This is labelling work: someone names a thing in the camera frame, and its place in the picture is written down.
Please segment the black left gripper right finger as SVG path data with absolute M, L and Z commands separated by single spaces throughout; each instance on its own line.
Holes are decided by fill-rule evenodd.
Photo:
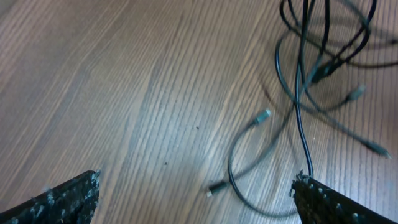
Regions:
M 303 224 L 395 224 L 303 172 L 296 175 L 292 190 Z

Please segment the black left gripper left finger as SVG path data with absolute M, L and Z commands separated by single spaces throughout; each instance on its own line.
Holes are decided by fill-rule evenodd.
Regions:
M 1 223 L 90 223 L 100 196 L 100 170 L 88 170 L 1 213 Z

